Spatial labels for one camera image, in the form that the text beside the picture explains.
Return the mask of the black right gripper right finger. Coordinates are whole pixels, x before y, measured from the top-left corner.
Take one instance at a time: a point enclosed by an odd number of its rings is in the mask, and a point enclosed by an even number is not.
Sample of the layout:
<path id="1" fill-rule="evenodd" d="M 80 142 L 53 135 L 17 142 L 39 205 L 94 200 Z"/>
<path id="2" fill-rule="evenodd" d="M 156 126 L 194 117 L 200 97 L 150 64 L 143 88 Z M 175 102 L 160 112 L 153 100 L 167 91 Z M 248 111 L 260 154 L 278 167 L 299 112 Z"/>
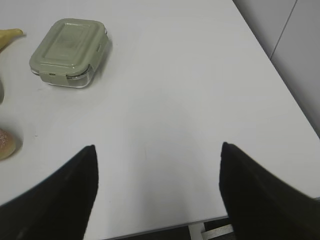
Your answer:
<path id="1" fill-rule="evenodd" d="M 234 144 L 221 148 L 219 190 L 236 239 L 318 240 L 320 202 L 291 187 Z"/>

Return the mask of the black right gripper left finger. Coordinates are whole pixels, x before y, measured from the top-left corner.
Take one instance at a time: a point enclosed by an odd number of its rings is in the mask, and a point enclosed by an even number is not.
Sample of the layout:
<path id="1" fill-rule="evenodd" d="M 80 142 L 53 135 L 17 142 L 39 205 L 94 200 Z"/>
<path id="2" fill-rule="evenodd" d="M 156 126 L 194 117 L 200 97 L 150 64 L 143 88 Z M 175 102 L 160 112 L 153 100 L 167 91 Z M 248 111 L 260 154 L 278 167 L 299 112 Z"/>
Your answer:
<path id="1" fill-rule="evenodd" d="M 94 145 L 0 206 L 2 240 L 82 240 L 98 192 Z"/>

